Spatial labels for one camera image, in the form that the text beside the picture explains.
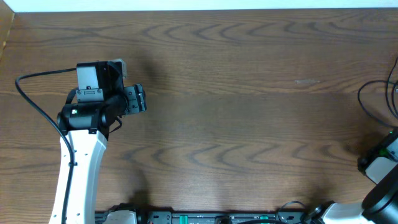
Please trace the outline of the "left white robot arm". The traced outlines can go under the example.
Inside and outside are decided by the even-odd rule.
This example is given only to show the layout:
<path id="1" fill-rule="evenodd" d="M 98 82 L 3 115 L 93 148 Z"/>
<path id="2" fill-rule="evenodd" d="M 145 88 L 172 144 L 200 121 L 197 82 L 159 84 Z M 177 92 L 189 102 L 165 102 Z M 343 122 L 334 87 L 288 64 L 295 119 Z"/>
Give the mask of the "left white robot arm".
<path id="1" fill-rule="evenodd" d="M 121 59 L 79 63 L 78 86 L 57 115 L 61 161 L 50 223 L 94 223 L 98 175 L 111 125 L 147 109 L 140 84 L 124 86 Z"/>

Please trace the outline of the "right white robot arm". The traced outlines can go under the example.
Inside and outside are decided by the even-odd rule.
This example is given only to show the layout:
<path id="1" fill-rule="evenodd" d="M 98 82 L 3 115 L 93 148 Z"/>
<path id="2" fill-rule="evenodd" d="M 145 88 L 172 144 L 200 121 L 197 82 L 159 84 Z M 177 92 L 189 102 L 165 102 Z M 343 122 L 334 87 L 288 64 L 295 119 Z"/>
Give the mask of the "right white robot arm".
<path id="1" fill-rule="evenodd" d="M 325 203 L 303 218 L 319 224 L 397 224 L 397 130 L 358 159 L 358 170 L 373 184 L 358 203 Z"/>

